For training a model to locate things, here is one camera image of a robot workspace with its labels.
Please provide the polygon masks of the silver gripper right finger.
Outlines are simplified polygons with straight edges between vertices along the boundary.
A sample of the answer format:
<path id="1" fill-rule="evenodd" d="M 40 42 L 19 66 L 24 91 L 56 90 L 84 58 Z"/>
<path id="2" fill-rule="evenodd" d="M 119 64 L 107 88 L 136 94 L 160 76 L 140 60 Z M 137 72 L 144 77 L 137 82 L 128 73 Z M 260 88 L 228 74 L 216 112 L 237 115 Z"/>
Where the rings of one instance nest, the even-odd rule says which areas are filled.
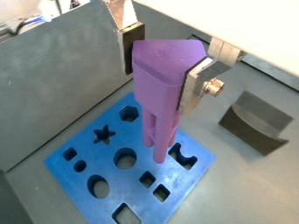
<path id="1" fill-rule="evenodd" d="M 200 103 L 204 95 L 217 96 L 224 82 L 217 76 L 225 73 L 243 59 L 245 53 L 229 43 L 212 37 L 208 55 L 187 70 L 177 112 L 187 116 Z"/>

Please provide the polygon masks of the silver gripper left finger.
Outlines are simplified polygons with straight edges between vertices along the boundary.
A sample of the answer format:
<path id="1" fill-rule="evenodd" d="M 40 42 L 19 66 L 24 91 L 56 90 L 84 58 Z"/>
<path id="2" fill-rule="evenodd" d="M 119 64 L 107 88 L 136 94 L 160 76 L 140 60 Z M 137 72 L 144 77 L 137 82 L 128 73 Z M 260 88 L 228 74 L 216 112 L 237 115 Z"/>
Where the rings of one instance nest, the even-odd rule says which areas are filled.
<path id="1" fill-rule="evenodd" d="M 129 75 L 133 71 L 133 42 L 145 39 L 145 25 L 137 21 L 132 0 L 104 0 L 104 3 L 116 25 L 121 69 Z"/>

